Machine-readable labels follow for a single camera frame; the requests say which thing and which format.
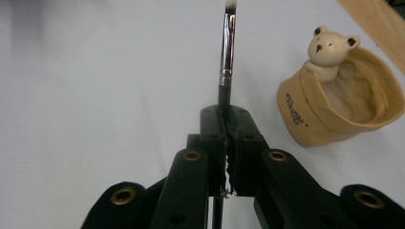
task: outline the paintbrush ferrule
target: paintbrush ferrule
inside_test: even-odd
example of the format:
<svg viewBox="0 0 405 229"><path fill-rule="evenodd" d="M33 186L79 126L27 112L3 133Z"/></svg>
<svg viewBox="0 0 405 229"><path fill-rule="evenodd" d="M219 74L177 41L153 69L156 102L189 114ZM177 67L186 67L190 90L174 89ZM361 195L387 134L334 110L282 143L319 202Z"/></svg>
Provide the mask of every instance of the paintbrush ferrule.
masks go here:
<svg viewBox="0 0 405 229"><path fill-rule="evenodd" d="M220 85L231 86L235 43L235 10L224 14L224 35L221 57Z"/></svg>

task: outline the ceramic bear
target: ceramic bear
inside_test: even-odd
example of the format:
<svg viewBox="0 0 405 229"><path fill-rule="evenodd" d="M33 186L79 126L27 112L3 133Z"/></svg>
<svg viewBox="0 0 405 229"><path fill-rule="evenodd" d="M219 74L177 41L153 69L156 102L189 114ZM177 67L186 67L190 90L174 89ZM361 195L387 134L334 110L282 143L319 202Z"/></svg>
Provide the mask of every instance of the ceramic bear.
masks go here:
<svg viewBox="0 0 405 229"><path fill-rule="evenodd" d="M358 36L343 36L327 27L320 26L314 32L314 37L309 43L306 62L307 70L314 71L321 83L333 80L339 71L349 51L360 44Z"/></svg>

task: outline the paintbrush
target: paintbrush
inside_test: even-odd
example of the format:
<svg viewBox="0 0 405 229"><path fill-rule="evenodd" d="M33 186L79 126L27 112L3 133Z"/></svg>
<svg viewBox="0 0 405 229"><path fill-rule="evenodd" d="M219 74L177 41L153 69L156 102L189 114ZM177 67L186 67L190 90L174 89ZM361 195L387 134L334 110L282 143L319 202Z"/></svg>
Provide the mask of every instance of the paintbrush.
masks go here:
<svg viewBox="0 0 405 229"><path fill-rule="evenodd" d="M227 0L225 4L220 89L218 94L218 106L224 119L228 118L230 109L230 92L232 86L233 53L235 43L236 5L236 0Z"/></svg>

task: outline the tan ceramic pot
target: tan ceramic pot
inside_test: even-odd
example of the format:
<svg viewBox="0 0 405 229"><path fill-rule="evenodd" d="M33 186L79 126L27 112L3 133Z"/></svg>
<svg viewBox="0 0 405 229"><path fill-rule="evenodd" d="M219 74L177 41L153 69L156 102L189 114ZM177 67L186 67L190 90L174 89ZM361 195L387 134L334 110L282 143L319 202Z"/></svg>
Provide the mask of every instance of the tan ceramic pot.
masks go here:
<svg viewBox="0 0 405 229"><path fill-rule="evenodd" d="M277 103L289 132L303 146L378 130L401 117L405 107L393 73L362 48L352 50L327 83L303 66L280 85Z"/></svg>

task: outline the white surface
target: white surface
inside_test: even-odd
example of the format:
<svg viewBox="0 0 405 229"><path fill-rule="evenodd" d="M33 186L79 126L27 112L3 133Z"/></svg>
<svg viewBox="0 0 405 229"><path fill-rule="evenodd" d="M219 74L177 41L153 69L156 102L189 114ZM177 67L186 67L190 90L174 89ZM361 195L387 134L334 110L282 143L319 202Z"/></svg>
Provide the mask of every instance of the white surface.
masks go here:
<svg viewBox="0 0 405 229"><path fill-rule="evenodd" d="M217 101L224 1L0 1L0 228L79 228L124 180L165 177L199 112ZM268 144L294 154L335 194L362 183L405 206L404 117L303 148L276 105L318 25L358 34L335 1L239 1L232 104ZM224 228L259 228L252 199L225 202Z"/></svg>

